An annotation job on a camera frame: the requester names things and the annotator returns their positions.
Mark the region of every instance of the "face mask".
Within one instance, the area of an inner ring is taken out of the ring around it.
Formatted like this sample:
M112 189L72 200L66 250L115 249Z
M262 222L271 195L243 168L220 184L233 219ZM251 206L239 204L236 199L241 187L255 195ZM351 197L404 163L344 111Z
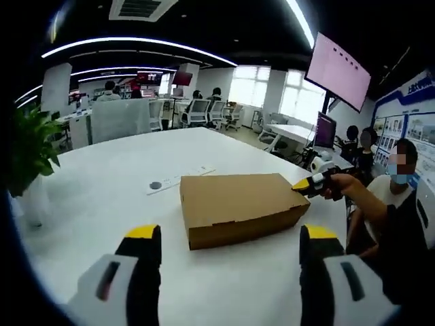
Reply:
M408 181L410 181L413 177L413 175L398 175L397 165L395 164L388 164L387 170L391 179L398 185L404 185L405 183L408 183Z

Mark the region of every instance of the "air vent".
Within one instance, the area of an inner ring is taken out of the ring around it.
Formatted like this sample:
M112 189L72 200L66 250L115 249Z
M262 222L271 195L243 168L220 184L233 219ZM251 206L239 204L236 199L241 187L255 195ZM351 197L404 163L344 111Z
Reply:
M114 0L110 20L142 20L156 22L178 0Z

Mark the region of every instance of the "brown cardboard box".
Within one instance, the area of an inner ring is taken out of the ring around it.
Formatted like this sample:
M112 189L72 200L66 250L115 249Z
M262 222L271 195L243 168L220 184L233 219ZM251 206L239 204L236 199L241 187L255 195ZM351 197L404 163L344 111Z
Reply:
M284 230L310 205L278 173L182 177L180 196L190 250Z

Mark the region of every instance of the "white flower pot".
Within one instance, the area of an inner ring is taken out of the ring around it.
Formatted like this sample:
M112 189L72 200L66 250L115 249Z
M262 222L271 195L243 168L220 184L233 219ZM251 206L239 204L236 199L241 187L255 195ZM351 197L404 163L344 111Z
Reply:
M22 197L18 196L16 199L22 211L22 217L16 217L25 220L29 226L41 226L50 214L50 201L41 175L33 180L22 194Z

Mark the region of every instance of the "monitor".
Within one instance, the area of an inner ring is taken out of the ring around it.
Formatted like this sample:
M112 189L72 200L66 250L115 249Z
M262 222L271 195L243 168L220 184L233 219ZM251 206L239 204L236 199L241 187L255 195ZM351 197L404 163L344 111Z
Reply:
M190 81L192 80L192 76L193 74L191 73L186 73L185 71L179 70L175 73L172 84L178 86L189 86Z
M334 147L335 130L337 123L326 114L319 112L314 137L314 146Z
M136 82L138 85L160 86L162 75L160 73L137 73Z
M305 79L331 91L360 112L370 74L344 49L318 33Z

